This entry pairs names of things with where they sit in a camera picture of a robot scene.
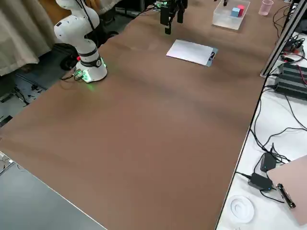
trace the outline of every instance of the pink cup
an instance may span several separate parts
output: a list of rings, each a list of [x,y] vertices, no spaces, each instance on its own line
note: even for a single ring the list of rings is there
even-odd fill
[[[273,4],[272,0],[263,0],[258,14],[262,16],[268,15]]]

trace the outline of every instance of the brown table surface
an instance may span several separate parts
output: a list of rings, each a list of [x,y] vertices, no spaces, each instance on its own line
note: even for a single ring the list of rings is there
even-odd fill
[[[105,80],[59,81],[0,150],[109,230],[214,229],[277,39],[260,3],[238,32],[211,26],[210,0],[189,1],[172,35],[139,16],[100,48]],[[213,66],[166,57],[176,39],[218,48]]]

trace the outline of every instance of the gray floor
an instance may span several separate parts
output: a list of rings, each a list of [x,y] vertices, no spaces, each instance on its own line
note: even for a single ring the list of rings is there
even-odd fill
[[[16,164],[0,176],[0,194],[2,230],[104,230]]]
[[[108,31],[121,32],[130,21],[130,18],[116,16],[106,28]],[[24,73],[17,70],[9,77],[14,79],[16,86],[31,103],[66,73],[59,66],[65,56],[67,53],[53,49],[40,58],[39,64],[33,65],[31,72]],[[33,90],[33,85],[37,85],[37,89]],[[24,108],[25,104],[16,96],[5,103],[0,103],[0,121],[8,115],[16,116]],[[0,229],[103,230],[104,228],[32,174],[20,171],[16,165],[13,165],[4,173],[0,173]]]

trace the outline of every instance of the red cube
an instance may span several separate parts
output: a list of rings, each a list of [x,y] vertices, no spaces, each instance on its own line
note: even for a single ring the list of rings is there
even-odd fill
[[[241,16],[243,15],[243,11],[244,11],[244,9],[245,9],[245,6],[243,6],[243,5],[238,5],[237,7],[240,9],[239,17],[241,17]]]

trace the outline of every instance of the beige curtain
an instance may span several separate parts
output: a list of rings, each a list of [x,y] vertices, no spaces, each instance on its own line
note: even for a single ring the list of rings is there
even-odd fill
[[[0,0],[0,76],[38,63],[56,39],[38,0]]]
[[[112,9],[121,0],[95,0],[95,1],[100,2],[99,14],[102,14]]]

